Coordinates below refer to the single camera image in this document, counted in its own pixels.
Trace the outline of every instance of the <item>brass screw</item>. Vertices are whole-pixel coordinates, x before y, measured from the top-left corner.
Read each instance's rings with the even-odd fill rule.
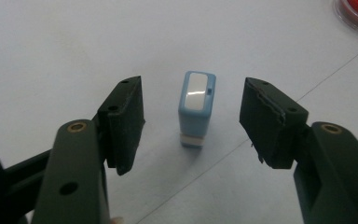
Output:
[[[327,133],[332,133],[332,134],[341,134],[342,133],[342,129],[336,125],[333,125],[333,124],[323,124],[322,129]]]
[[[75,122],[68,126],[69,133],[80,133],[83,132],[87,128],[87,124],[85,122]]]

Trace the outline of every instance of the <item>white base of blue object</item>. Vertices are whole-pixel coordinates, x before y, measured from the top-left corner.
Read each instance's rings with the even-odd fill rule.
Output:
[[[204,143],[204,137],[191,136],[181,133],[180,142],[184,147],[202,147]]]

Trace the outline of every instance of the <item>tabletop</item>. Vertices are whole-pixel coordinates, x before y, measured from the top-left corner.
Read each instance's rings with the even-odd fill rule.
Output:
[[[216,75],[203,149],[179,141],[187,71]],[[259,162],[239,124],[243,83],[274,84],[358,138],[358,34],[333,0],[0,1],[0,160],[52,147],[118,82],[142,76],[132,170],[107,172],[112,217],[131,223],[303,223],[291,170]]]

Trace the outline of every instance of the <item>clear plastic rim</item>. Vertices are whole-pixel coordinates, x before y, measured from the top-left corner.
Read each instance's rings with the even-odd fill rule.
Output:
[[[336,0],[334,9],[342,21],[358,32],[358,12],[351,7],[348,0]]]

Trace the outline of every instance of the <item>blue and white object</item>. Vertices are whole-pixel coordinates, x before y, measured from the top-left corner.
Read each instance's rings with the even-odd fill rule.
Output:
[[[187,72],[179,103],[180,140],[184,147],[202,147],[212,114],[216,76]]]

